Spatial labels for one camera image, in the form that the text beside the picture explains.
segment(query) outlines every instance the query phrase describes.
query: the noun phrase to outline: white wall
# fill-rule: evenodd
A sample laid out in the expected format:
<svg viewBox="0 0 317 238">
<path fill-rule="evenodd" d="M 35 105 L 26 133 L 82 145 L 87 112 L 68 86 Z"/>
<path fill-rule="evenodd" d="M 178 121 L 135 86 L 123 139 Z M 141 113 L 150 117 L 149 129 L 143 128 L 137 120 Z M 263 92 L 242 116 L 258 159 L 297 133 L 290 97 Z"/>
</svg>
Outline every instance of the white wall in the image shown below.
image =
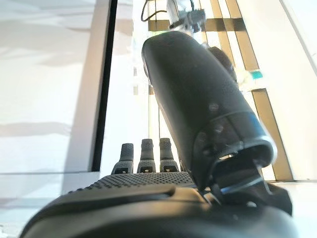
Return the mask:
<svg viewBox="0 0 317 238">
<path fill-rule="evenodd" d="M 108 5 L 0 1 L 0 173 L 87 171 Z"/>
<path fill-rule="evenodd" d="M 309 55 L 317 66 L 316 0 L 283 0 L 297 30 L 301 34 Z"/>
<path fill-rule="evenodd" d="M 279 0 L 238 0 L 294 179 L 317 179 L 317 77 Z"/>
</svg>

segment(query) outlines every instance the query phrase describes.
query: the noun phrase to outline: white surface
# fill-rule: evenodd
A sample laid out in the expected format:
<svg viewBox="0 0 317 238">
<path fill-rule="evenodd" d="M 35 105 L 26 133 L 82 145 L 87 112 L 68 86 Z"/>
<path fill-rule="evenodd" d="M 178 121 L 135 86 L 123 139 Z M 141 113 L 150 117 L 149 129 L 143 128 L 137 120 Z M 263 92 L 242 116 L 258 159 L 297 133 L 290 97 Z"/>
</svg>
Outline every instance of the white surface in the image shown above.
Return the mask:
<svg viewBox="0 0 317 238">
<path fill-rule="evenodd" d="M 317 77 L 278 0 L 238 0 L 295 179 L 317 179 Z"/>
<path fill-rule="evenodd" d="M 17 236 L 47 203 L 98 179 L 99 173 L 0 176 L 0 226 L 5 233 Z"/>
<path fill-rule="evenodd" d="M 87 170 L 105 3 L 0 1 L 0 173 Z M 94 10 L 102 12 L 97 26 Z"/>
<path fill-rule="evenodd" d="M 316 0 L 283 0 L 317 66 Z"/>
<path fill-rule="evenodd" d="M 293 217 L 301 238 L 317 237 L 317 183 L 274 183 L 288 190 L 293 202 Z"/>
</svg>

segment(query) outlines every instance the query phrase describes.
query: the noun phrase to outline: wooden slat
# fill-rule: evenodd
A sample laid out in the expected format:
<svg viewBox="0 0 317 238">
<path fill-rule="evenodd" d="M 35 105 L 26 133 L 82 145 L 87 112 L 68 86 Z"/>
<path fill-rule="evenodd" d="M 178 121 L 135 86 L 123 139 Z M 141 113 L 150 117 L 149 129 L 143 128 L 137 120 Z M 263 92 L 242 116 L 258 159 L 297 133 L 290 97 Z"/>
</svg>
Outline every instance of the wooden slat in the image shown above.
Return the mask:
<svg viewBox="0 0 317 238">
<path fill-rule="evenodd" d="M 169 27 L 168 20 L 150 20 L 149 31 L 166 31 Z M 246 31 L 242 18 L 212 18 L 207 19 L 206 31 Z"/>
<path fill-rule="evenodd" d="M 212 11 L 213 11 L 214 17 L 222 18 L 222 13 L 221 13 L 221 10 L 220 10 L 220 5 L 219 5 L 218 0 L 211 0 L 211 7 L 212 7 Z M 231 47 L 230 47 L 230 43 L 229 43 L 229 38 L 228 38 L 227 32 L 223 32 L 223 31 L 218 32 L 218 36 L 219 36 L 221 49 L 227 54 L 227 56 L 229 57 L 230 61 L 234 65 L 234 60 L 233 60 L 232 51 L 231 51 Z"/>
<path fill-rule="evenodd" d="M 252 90 L 252 95 L 259 118 L 272 136 L 277 147 L 277 158 L 275 163 L 272 165 L 275 178 L 279 181 L 292 181 L 293 175 L 288 163 L 283 141 L 278 130 L 267 91 L 266 89 Z"/>
<path fill-rule="evenodd" d="M 236 0 L 226 0 L 231 19 L 241 19 L 241 12 Z M 246 28 L 244 31 L 235 31 L 244 67 L 247 71 L 259 69 L 257 58 Z"/>
</svg>

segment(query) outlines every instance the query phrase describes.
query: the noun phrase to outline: cable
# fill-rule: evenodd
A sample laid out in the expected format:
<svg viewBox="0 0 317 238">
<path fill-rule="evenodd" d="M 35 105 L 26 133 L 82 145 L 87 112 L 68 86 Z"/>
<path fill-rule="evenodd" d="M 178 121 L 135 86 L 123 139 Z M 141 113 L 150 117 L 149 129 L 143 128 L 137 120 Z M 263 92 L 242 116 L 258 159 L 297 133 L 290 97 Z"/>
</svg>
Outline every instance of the cable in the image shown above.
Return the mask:
<svg viewBox="0 0 317 238">
<path fill-rule="evenodd" d="M 159 10 L 159 11 L 156 11 L 154 12 L 151 16 L 149 16 L 148 18 L 146 19 L 143 19 L 143 15 L 144 15 L 144 10 L 145 10 L 145 6 L 147 5 L 149 0 L 145 0 L 145 3 L 143 5 L 143 9 L 142 9 L 142 13 L 141 13 L 141 21 L 145 22 L 145 21 L 148 21 L 151 17 L 155 16 L 156 14 L 158 14 L 159 12 L 167 12 L 165 10 Z"/>
<path fill-rule="evenodd" d="M 195 10 L 194 1 L 193 0 L 190 0 L 190 5 L 192 6 L 192 11 Z"/>
</svg>

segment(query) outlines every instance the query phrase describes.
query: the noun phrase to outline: floor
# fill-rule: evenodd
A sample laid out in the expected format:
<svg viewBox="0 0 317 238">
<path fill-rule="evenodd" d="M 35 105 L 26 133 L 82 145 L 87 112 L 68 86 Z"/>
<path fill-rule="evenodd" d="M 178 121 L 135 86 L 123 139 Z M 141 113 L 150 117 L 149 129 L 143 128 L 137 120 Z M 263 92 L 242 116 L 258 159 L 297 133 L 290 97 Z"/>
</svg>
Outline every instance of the floor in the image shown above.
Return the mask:
<svg viewBox="0 0 317 238">
<path fill-rule="evenodd" d="M 76 189 L 78 184 L 85 186 L 96 179 L 96 175 L 89 175 L 88 181 L 79 179 L 81 175 L 70 176 L 69 190 Z M 61 178 L 52 178 L 46 186 L 39 188 L 37 192 L 25 194 L 18 199 L 0 198 L 0 238 L 16 238 L 26 222 L 37 213 L 45 204 L 52 201 L 60 192 Z M 293 217 L 301 238 L 317 237 L 317 183 L 313 182 L 288 182 L 275 183 L 287 189 L 293 201 Z"/>
</svg>

